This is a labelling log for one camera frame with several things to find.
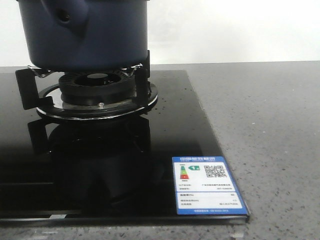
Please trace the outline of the blue energy label sticker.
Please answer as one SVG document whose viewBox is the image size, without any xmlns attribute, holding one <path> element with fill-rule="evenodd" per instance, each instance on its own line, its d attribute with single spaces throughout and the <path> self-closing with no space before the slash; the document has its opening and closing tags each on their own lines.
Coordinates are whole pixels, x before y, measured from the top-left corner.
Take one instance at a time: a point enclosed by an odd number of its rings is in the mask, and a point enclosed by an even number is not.
<svg viewBox="0 0 320 240">
<path fill-rule="evenodd" d="M 223 156 L 172 158 L 178 215 L 247 215 Z"/>
</svg>

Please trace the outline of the black glass gas stove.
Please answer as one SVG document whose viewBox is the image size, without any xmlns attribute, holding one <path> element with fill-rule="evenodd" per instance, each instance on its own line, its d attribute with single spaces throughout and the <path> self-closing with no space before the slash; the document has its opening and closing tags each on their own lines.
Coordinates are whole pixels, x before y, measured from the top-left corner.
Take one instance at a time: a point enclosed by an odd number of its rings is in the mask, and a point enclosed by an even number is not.
<svg viewBox="0 0 320 240">
<path fill-rule="evenodd" d="M 24 110 L 0 75 L 0 224 L 244 224 L 247 215 L 178 215 L 173 157 L 222 156 L 184 70 L 157 70 L 147 114 L 67 123 Z"/>
</svg>

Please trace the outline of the dark blue cooking pot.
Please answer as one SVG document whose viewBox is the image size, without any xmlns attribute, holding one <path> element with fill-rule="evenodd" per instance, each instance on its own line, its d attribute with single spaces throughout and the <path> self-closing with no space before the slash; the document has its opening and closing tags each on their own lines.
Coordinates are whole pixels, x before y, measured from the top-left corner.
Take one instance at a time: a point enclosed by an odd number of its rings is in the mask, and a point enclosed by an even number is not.
<svg viewBox="0 0 320 240">
<path fill-rule="evenodd" d="M 30 61 L 41 69 L 79 72 L 143 62 L 145 0 L 20 0 Z"/>
</svg>

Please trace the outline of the black metal pot support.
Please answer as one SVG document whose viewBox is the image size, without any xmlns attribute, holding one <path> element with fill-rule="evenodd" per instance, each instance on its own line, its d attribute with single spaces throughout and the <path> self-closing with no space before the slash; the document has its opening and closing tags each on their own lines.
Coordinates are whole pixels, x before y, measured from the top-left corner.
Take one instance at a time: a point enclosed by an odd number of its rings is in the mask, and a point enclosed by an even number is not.
<svg viewBox="0 0 320 240">
<path fill-rule="evenodd" d="M 36 109 L 37 113 L 52 121 L 98 121 L 122 118 L 130 115 L 148 113 L 158 101 L 158 91 L 149 82 L 150 57 L 141 63 L 122 69 L 105 71 L 121 71 L 135 79 L 134 95 L 115 103 L 97 105 L 76 105 L 64 102 L 59 83 L 38 91 L 36 78 L 45 78 L 51 71 L 29 66 L 15 72 L 16 81 L 25 110 Z"/>
</svg>

